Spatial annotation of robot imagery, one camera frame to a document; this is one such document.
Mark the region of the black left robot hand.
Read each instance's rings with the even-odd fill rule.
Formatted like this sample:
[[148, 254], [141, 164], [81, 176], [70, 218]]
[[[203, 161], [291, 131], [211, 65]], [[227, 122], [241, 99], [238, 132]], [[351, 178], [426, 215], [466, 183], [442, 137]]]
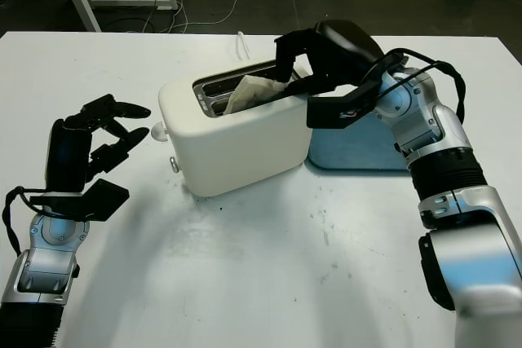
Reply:
[[[48, 144], [46, 190], [81, 192], [97, 174], [112, 171], [148, 134], [147, 127], [129, 131], [117, 120], [150, 115], [146, 107], [118, 102], [107, 94], [84, 104], [79, 113], [56, 120]], [[98, 129], [108, 132], [117, 142], [92, 150], [92, 134]]]

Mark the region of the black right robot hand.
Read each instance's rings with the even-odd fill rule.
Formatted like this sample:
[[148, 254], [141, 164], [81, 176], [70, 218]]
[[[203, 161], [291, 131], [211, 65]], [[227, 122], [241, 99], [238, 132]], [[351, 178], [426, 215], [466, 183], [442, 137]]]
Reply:
[[[275, 40], [275, 81], [285, 83], [285, 95], [318, 95], [342, 85], [358, 86], [384, 53], [377, 42], [350, 20], [323, 20]], [[294, 62], [305, 55], [312, 73], [291, 81]]]

